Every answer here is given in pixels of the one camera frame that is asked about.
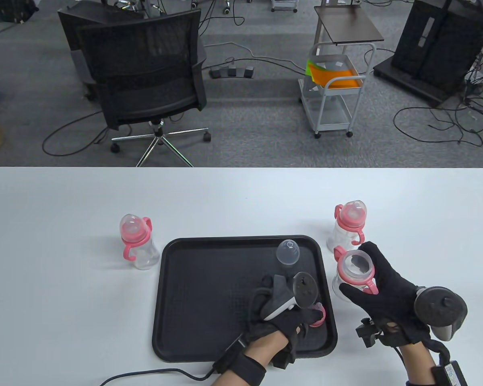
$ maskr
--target chair base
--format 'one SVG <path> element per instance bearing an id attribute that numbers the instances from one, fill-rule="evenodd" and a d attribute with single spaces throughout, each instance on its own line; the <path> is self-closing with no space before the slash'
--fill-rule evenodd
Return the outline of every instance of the chair base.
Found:
<path id="1" fill-rule="evenodd" d="M 124 142 L 124 141 L 129 141 L 129 140 L 145 140 L 145 139 L 151 139 L 152 142 L 150 143 L 149 147 L 145 150 L 143 153 L 142 157 L 136 164 L 136 167 L 141 167 L 147 160 L 147 158 L 150 156 L 150 153 L 153 152 L 154 148 L 156 145 L 165 145 L 170 149 L 173 154 L 175 154 L 180 160 L 182 160 L 186 165 L 193 167 L 192 163 L 186 159 L 185 156 L 183 156 L 179 150 L 175 148 L 174 145 L 170 143 L 170 141 L 167 139 L 167 137 L 173 137 L 173 136 L 180 136 L 182 134 L 192 134 L 192 133 L 204 133 L 204 141 L 205 142 L 210 142 L 211 141 L 211 134 L 209 133 L 209 128 L 208 127 L 203 127 L 201 129 L 192 129 L 192 130 L 183 130 L 183 131 L 174 131 L 172 133 L 164 134 L 163 133 L 163 125 L 164 121 L 161 119 L 159 123 L 154 123 L 150 122 L 149 123 L 154 130 L 154 134 L 144 134 L 142 136 L 128 136 L 128 137 L 118 137 L 118 138 L 113 138 L 111 141 L 113 142 L 113 145 L 111 145 L 111 151 L 112 152 L 118 152 L 120 148 L 118 147 L 117 142 Z"/>

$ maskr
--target metal cart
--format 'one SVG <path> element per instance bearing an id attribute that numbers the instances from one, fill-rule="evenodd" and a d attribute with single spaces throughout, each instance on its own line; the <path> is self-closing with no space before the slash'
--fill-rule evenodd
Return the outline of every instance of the metal cart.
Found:
<path id="1" fill-rule="evenodd" d="M 272 12 L 277 10 L 282 11 L 294 11 L 297 12 L 297 7 L 299 6 L 299 0 L 272 0 Z"/>
<path id="2" fill-rule="evenodd" d="M 313 82 L 309 75 L 304 79 L 299 79 L 301 89 L 300 101 L 306 110 L 308 121 L 315 132 L 315 138 L 320 138 L 321 131 L 346 130 L 346 136 L 352 137 L 352 126 L 356 119 L 361 95 L 365 88 L 367 75 L 370 71 L 372 59 L 376 53 L 376 46 L 373 43 L 346 43 L 343 46 L 342 54 L 339 55 L 320 55 L 320 46 L 332 45 L 331 42 L 317 43 L 310 51 L 310 61 L 316 63 L 327 70 L 349 70 L 352 76 L 341 76 L 331 79 L 325 87 Z M 359 75 L 351 60 L 345 55 L 347 46 L 368 45 L 372 48 L 372 55 L 368 62 L 365 75 Z M 334 82 L 355 80 L 356 87 L 332 88 Z M 351 112 L 343 99 L 346 95 L 357 95 L 356 105 Z"/>

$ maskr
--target table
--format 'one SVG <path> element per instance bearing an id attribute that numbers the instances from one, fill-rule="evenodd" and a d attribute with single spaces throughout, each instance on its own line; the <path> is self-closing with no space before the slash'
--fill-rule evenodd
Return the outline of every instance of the table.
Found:
<path id="1" fill-rule="evenodd" d="M 98 386 L 168 367 L 150 344 L 159 270 L 122 259 L 124 214 L 152 218 L 159 250 L 178 237 L 309 235 L 331 277 L 334 207 L 354 199 L 398 272 L 466 300 L 448 347 L 468 384 L 483 384 L 483 169 L 0 168 L 0 386 Z M 364 312 L 335 296 L 333 309 L 335 351 L 271 368 L 263 385 L 404 384 L 395 352 L 356 336 Z M 200 375 L 209 365 L 176 366 Z M 114 383 L 177 384 L 196 383 Z"/>
<path id="2" fill-rule="evenodd" d="M 385 40 L 359 5 L 317 6 L 315 11 L 333 44 Z"/>

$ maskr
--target orange paper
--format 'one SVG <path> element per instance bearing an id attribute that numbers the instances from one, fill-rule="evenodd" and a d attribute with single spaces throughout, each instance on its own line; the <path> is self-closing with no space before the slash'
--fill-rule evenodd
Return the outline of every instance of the orange paper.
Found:
<path id="1" fill-rule="evenodd" d="M 323 68 L 319 68 L 318 66 L 315 66 L 313 63 L 308 63 L 308 68 L 311 73 L 311 78 L 313 79 L 313 82 L 316 84 L 326 87 L 326 84 L 331 79 L 341 77 L 341 76 L 357 76 L 358 74 L 354 74 L 350 70 L 346 71 L 328 71 Z M 329 88 L 358 88 L 359 83 L 355 79 L 350 79 L 350 80 L 338 80 L 334 83 L 332 83 Z"/>

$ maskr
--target gray carpet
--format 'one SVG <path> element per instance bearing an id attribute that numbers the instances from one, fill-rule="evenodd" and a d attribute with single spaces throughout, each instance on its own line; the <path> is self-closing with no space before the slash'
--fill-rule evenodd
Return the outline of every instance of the gray carpet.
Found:
<path id="1" fill-rule="evenodd" d="M 211 20 L 203 36 L 205 44 L 234 41 L 249 46 L 256 55 L 292 59 L 303 65 L 313 42 L 317 0 L 301 0 L 298 13 L 270 12 L 270 0 L 239 0 L 232 19 Z M 41 11 L 23 25 L 0 33 L 0 122 L 6 142 L 0 149 L 0 166 L 133 166 L 147 142 L 122 144 L 118 154 L 109 152 L 110 143 L 93 145 L 70 157 L 43 154 L 41 142 L 64 123 L 99 110 L 82 97 L 63 29 L 56 10 L 70 0 L 43 0 Z M 187 9 L 189 1 L 166 0 L 169 12 Z M 205 14 L 208 3 L 204 4 Z M 385 37 L 378 46 L 394 49 L 411 5 L 394 2 L 390 7 L 363 8 Z M 220 2 L 214 10 L 221 16 Z M 227 57 L 247 57 L 236 46 L 207 48 L 206 64 Z M 364 49 L 349 51 L 363 71 Z M 378 51 L 377 60 L 390 54 Z M 288 70 L 253 62 L 254 79 L 210 80 L 204 72 L 208 105 L 202 111 L 187 112 L 177 123 L 166 122 L 167 130 L 209 127 L 212 143 L 201 136 L 176 138 L 174 145 L 195 166 L 221 167 L 483 167 L 483 147 L 466 144 L 425 144 L 407 138 L 392 124 L 398 109 L 425 104 L 403 90 L 370 76 L 354 127 L 354 136 L 325 133 L 318 140 L 308 126 L 297 98 L 299 75 Z M 460 119 L 467 127 L 482 127 L 483 118 L 464 111 Z M 458 138 L 457 129 L 437 132 L 426 126 L 436 122 L 427 111 L 407 111 L 398 120 L 413 136 L 425 140 Z M 70 152 L 88 143 L 105 123 L 101 115 L 62 131 L 48 144 L 48 150 Z M 135 125 L 135 134 L 149 132 L 147 125 Z M 126 134 L 127 129 L 120 129 Z M 471 134 L 466 138 L 475 140 Z M 146 166 L 182 166 L 164 147 L 157 147 Z"/>

